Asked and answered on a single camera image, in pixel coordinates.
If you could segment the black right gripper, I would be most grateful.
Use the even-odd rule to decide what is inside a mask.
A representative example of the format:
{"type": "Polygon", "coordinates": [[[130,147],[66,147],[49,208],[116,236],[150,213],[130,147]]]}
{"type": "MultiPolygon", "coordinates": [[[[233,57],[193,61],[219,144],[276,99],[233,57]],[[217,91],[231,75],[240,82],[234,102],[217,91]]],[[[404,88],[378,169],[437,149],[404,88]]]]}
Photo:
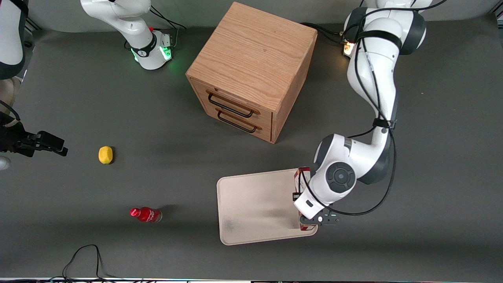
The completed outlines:
{"type": "MultiPolygon", "coordinates": [[[[27,157],[32,157],[34,152],[39,151],[36,142],[31,139],[32,134],[25,131],[23,124],[5,113],[1,113],[0,118],[0,151],[2,153],[18,153],[27,157]]],[[[64,140],[48,133],[38,132],[38,143],[41,151],[56,153],[59,156],[67,156],[68,148],[64,147],[64,140]]]]}

